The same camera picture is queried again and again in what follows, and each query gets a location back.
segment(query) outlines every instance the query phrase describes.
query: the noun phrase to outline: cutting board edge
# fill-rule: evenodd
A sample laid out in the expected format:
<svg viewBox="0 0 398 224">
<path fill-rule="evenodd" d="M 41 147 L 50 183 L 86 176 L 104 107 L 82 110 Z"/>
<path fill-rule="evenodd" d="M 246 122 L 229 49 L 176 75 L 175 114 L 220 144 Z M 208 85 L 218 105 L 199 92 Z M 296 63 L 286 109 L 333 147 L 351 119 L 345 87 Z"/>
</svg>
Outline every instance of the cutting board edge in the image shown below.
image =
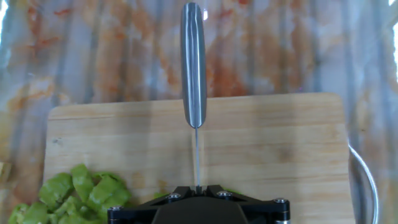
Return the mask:
<svg viewBox="0 0 398 224">
<path fill-rule="evenodd" d="M 324 97 L 329 97 L 334 99 L 335 101 L 339 101 L 341 103 L 341 106 L 343 107 L 343 100 L 340 95 L 336 93 L 330 93 L 330 92 L 323 92 L 323 93 L 289 93 L 289 94 L 275 94 L 275 95 L 254 95 L 254 96 L 232 96 L 232 97 L 216 97 L 216 98 L 208 98 L 208 101 L 219 101 L 219 100 L 236 100 L 236 99 L 245 99 L 245 98 L 263 98 L 263 97 L 268 97 L 268 98 L 278 98 L 278 97 L 303 97 L 303 96 L 324 96 Z M 181 102 L 182 99 L 179 100 L 153 100 L 153 101 L 134 101 L 134 102 L 117 102 L 117 103 L 92 103 L 92 104 L 84 104 L 84 105 L 64 105 L 64 106 L 56 106 L 49 112 L 48 120 L 53 120 L 53 119 L 73 119 L 77 118 L 79 116 L 74 116 L 70 115 L 68 118 L 62 118 L 63 116 L 60 115 L 61 111 L 64 110 L 70 110 L 73 108 L 74 110 L 80 110 L 80 109 L 85 109 L 87 107 L 95 107 L 95 106 L 103 106 L 103 105 L 136 105 L 136 104 L 153 104 L 154 102 L 161 102 L 161 103 L 176 103 L 176 102 Z"/>
</svg>

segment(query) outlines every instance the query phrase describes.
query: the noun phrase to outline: diced vegetable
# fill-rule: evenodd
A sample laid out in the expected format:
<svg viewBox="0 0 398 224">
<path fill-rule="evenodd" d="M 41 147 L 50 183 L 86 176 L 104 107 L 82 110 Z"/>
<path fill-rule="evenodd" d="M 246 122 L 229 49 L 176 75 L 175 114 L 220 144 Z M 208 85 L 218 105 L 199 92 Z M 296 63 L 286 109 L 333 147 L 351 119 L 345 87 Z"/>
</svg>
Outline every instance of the diced vegetable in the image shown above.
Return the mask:
<svg viewBox="0 0 398 224">
<path fill-rule="evenodd" d="M 68 213 L 77 213 L 80 208 L 83 206 L 83 203 L 74 196 L 69 196 L 68 199 L 59 207 L 54 214 L 58 217 L 61 217 L 63 214 Z"/>
<path fill-rule="evenodd" d="M 47 223 L 48 219 L 47 206 L 41 202 L 35 202 L 26 211 L 23 224 Z"/>
<path fill-rule="evenodd" d="M 60 218 L 58 224 L 69 224 L 69 215 L 64 214 L 64 215 Z"/>
<path fill-rule="evenodd" d="M 45 203 L 50 211 L 56 210 L 63 199 L 72 192 L 72 176 L 60 173 L 46 181 L 39 191 L 40 201 Z"/>
<path fill-rule="evenodd" d="M 111 172 L 96 172 L 93 174 L 94 179 L 99 179 L 102 180 L 104 177 L 111 177 L 115 180 L 118 180 L 119 182 L 122 182 L 123 184 L 125 184 L 125 181 L 123 180 L 123 178 L 121 178 L 120 176 L 113 174 Z"/>
<path fill-rule="evenodd" d="M 108 209 L 114 206 L 121 205 L 123 206 L 128 200 L 131 198 L 130 192 L 124 188 L 118 189 L 112 195 L 112 197 L 108 198 L 104 204 L 102 204 L 101 209 L 98 211 L 98 216 L 106 220 Z"/>
<path fill-rule="evenodd" d="M 82 202 L 86 202 L 90 192 L 94 188 L 94 182 L 90 172 L 84 164 L 75 166 L 70 172 L 72 174 L 73 186 L 77 194 Z"/>
<path fill-rule="evenodd" d="M 29 209 L 27 204 L 19 204 L 17 205 L 12 213 L 10 218 L 8 219 L 8 224 L 22 224 L 25 218 L 26 211 Z"/>
<path fill-rule="evenodd" d="M 91 176 L 84 164 L 46 181 L 39 191 L 41 202 L 14 208 L 9 224 L 102 224 L 110 207 L 129 203 L 125 181 L 110 172 Z M 99 180 L 95 186 L 93 178 Z M 78 197 L 70 194 L 76 189 Z"/>
<path fill-rule="evenodd" d="M 58 224 L 58 215 L 49 214 L 49 224 Z"/>
<path fill-rule="evenodd" d="M 109 176 L 104 176 L 90 193 L 87 205 L 93 210 L 98 211 L 101 209 L 101 205 L 106 201 L 106 199 L 112 196 L 113 192 L 123 188 L 124 186 L 122 183 Z"/>
</svg>

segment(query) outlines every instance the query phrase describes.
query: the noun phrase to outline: bamboo cutting board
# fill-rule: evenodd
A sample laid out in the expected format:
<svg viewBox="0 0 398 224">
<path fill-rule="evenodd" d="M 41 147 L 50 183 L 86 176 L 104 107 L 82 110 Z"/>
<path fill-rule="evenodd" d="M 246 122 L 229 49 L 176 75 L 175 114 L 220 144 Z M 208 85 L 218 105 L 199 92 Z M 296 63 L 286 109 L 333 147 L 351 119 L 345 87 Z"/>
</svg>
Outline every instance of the bamboo cutting board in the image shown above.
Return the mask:
<svg viewBox="0 0 398 224">
<path fill-rule="evenodd" d="M 182 100 L 55 108 L 44 179 L 84 162 L 124 177 L 142 203 L 195 184 L 193 133 Z M 292 223 L 354 223 L 338 96 L 212 98 L 199 138 L 202 185 L 287 198 Z"/>
</svg>

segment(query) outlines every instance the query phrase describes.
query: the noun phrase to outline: chef's knife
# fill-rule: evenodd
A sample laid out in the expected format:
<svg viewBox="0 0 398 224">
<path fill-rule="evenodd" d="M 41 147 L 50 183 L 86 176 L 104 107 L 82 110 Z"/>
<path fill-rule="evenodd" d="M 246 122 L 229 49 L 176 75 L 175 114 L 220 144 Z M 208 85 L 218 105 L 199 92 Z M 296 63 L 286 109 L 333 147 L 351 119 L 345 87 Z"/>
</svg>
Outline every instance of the chef's knife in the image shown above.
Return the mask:
<svg viewBox="0 0 398 224">
<path fill-rule="evenodd" d="M 200 186 L 198 128 L 206 119 L 206 62 L 201 10 L 193 2 L 184 5 L 182 10 L 181 61 L 185 118 L 195 128 L 197 184 Z"/>
</svg>

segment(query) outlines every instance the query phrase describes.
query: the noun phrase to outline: bolt head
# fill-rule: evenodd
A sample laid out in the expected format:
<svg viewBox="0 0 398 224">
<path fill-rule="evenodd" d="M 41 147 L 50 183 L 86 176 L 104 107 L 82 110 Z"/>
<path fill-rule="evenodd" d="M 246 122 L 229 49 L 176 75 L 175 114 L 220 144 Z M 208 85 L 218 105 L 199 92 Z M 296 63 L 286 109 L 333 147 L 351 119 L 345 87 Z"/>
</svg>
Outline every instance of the bolt head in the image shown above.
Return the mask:
<svg viewBox="0 0 398 224">
<path fill-rule="evenodd" d="M 220 192 L 217 192 L 217 196 L 219 196 L 219 197 L 230 197 L 230 196 L 232 196 L 232 193 L 228 192 L 226 190 L 222 190 Z"/>
<path fill-rule="evenodd" d="M 112 211 L 119 211 L 119 210 L 122 210 L 123 208 L 124 208 L 123 206 L 119 205 L 119 206 L 111 207 L 110 210 L 112 210 Z"/>
<path fill-rule="evenodd" d="M 287 202 L 287 200 L 284 199 L 284 198 L 275 198 L 275 199 L 274 199 L 274 202 L 275 202 L 275 203 L 285 203 L 285 202 Z"/>
<path fill-rule="evenodd" d="M 177 199 L 180 197 L 181 195 L 179 193 L 171 193 L 169 196 L 167 196 L 167 199 Z"/>
</svg>

